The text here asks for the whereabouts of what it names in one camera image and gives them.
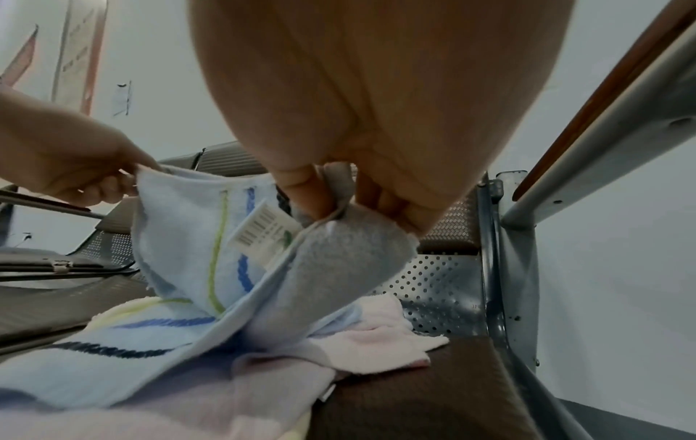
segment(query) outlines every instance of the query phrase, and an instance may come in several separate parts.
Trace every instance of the person's right hand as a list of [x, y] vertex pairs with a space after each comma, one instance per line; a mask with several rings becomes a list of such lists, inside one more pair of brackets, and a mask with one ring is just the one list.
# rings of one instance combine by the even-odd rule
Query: person's right hand
[[119, 130], [0, 86], [0, 178], [86, 207], [135, 195], [138, 165], [158, 167]]
[[314, 218], [313, 164], [357, 165], [356, 199], [424, 235], [541, 90], [572, 0], [190, 0], [213, 98]]

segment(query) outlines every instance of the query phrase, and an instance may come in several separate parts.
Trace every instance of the barcode label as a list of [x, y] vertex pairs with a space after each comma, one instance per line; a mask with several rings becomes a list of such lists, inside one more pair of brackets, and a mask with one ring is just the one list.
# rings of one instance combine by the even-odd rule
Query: barcode label
[[267, 270], [301, 230], [294, 218], [264, 200], [232, 233], [231, 245]]

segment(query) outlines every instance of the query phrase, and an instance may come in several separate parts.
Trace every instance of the towel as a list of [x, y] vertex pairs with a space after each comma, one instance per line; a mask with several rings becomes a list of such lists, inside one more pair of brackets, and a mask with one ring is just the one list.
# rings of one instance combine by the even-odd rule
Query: towel
[[[149, 301], [125, 304], [120, 312]], [[27, 399], [0, 399], [2, 438], [266, 440], [285, 433], [282, 439], [303, 439], [310, 406], [338, 373], [328, 365], [361, 372], [425, 366], [425, 352], [447, 343], [443, 336], [415, 335], [393, 296], [366, 296], [357, 303], [362, 317], [344, 331], [309, 337], [285, 355], [206, 354], [108, 410], [57, 412]], [[112, 319], [110, 312], [91, 326]]]
[[[347, 167], [325, 174], [340, 208], [300, 227], [263, 266], [235, 243], [258, 205], [277, 203], [269, 175], [140, 170], [133, 254], [159, 299], [111, 325], [6, 361], [0, 389], [54, 407], [108, 407], [213, 349], [237, 357], [296, 349], [336, 370], [378, 372], [381, 366], [331, 354], [335, 347], [307, 337], [356, 323], [362, 312], [352, 303], [414, 257], [417, 240], [380, 214], [347, 203]], [[353, 343], [345, 338], [346, 346]]]

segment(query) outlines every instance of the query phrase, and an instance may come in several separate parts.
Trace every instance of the framed sign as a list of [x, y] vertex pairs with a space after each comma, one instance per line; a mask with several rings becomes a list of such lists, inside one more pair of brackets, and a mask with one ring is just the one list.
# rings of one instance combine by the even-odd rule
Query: framed sign
[[31, 66], [31, 62], [34, 60], [34, 51], [36, 50], [37, 35], [38, 25], [34, 27], [34, 31], [22, 45], [20, 51], [17, 52], [17, 55], [14, 56], [5, 71], [0, 75], [0, 83], [8, 87], [14, 86]]
[[52, 101], [89, 115], [102, 50], [108, 0], [70, 0]]

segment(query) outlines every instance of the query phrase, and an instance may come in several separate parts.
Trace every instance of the light blue striped towel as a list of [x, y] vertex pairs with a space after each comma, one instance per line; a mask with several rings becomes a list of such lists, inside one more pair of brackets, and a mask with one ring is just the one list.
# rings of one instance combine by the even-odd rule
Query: light blue striped towel
[[213, 349], [282, 352], [357, 322], [353, 301], [415, 256], [415, 238], [345, 204], [352, 180], [334, 167], [327, 181], [344, 208], [305, 228], [264, 271], [229, 242], [257, 203], [276, 202], [272, 178], [169, 171], [138, 174], [133, 226], [133, 253], [159, 299], [0, 364], [0, 390], [55, 407], [107, 407]]

